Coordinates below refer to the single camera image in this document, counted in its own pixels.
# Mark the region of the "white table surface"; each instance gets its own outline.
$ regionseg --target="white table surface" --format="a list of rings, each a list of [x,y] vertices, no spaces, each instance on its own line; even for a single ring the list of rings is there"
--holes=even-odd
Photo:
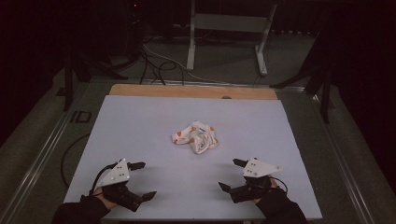
[[[195,154],[171,134],[200,120],[214,126],[219,145]],[[65,202],[87,195],[106,165],[126,159],[146,167],[131,172],[128,189],[157,191],[134,213],[116,207],[105,218],[131,220],[251,220],[264,218],[253,202],[233,203],[218,182],[245,184],[233,159],[257,158],[282,167],[274,174],[307,218],[321,218],[300,151],[278,100],[221,100],[107,96],[78,164]]]

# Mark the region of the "gray floor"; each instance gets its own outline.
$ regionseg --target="gray floor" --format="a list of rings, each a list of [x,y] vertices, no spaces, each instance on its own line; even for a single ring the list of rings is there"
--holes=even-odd
[[[313,37],[306,35],[272,35],[265,51],[268,77],[259,75],[253,49],[256,43],[254,38],[230,45],[197,46],[194,71],[190,74],[183,72],[185,84],[265,88],[294,76],[314,41]],[[156,38],[147,44],[147,48],[185,65],[188,38],[176,38],[172,42]],[[151,60],[156,65],[165,62],[162,59]],[[124,82],[137,83],[144,65],[143,61],[139,61],[120,71],[129,77]],[[162,75],[167,84],[181,84],[182,75],[178,68],[163,71]],[[145,83],[151,83],[153,79],[154,75],[148,70]],[[292,88],[276,93],[285,106],[323,214],[322,220],[313,222],[396,223],[395,195],[380,173],[337,89],[332,87],[331,123],[325,124],[318,114],[317,101],[301,92],[300,87],[305,82],[299,81]],[[101,103],[114,83],[119,81],[96,75],[91,83],[76,85],[76,101],[70,108],[71,113],[64,113],[64,98],[55,96],[63,86],[63,72],[55,77],[54,87],[0,149],[0,210],[13,215],[7,217],[9,222],[3,217],[1,223],[50,223],[53,212],[63,202],[67,191],[60,175],[62,155],[77,139],[91,131]],[[91,112],[92,119],[88,123],[70,122],[74,111]],[[78,141],[67,154],[64,173],[68,182],[86,142],[87,138]],[[45,158],[44,162],[32,166],[37,164],[35,158],[40,151],[48,152],[40,154],[40,158]],[[37,170],[36,174],[25,176],[32,167]]]

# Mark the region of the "hand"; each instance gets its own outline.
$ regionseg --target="hand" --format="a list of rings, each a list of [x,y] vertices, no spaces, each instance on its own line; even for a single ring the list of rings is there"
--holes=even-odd
[[[268,175],[268,176],[270,177],[271,188],[273,188],[273,189],[277,188],[277,183],[276,183],[276,181],[272,178],[271,175]],[[261,200],[261,198],[260,198],[260,199],[253,199],[253,202],[254,202],[254,203],[258,203],[260,200]]]
[[[108,210],[111,210],[112,208],[114,208],[115,206],[117,206],[116,203],[113,203],[109,200],[107,200],[104,196],[103,196],[103,192],[102,192],[102,188],[97,188],[95,190],[95,192],[93,193],[93,196],[100,199],[100,201],[102,201],[102,203],[105,205],[105,207]]]

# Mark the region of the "white cloth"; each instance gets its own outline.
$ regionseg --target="white cloth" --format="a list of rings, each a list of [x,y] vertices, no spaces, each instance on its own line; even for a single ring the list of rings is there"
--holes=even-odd
[[[219,144],[215,136],[215,129],[198,120],[186,129],[172,134],[172,141],[177,145],[189,143],[197,154],[201,154],[209,148],[215,148]]]

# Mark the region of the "sleeve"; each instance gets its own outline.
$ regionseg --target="sleeve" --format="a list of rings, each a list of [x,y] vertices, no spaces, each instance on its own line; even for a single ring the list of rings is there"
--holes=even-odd
[[[110,212],[100,199],[93,196],[81,196],[79,203],[64,203],[58,207],[52,218],[52,224],[96,224]]]
[[[265,215],[264,224],[307,224],[303,211],[283,190],[272,190],[256,204]]]

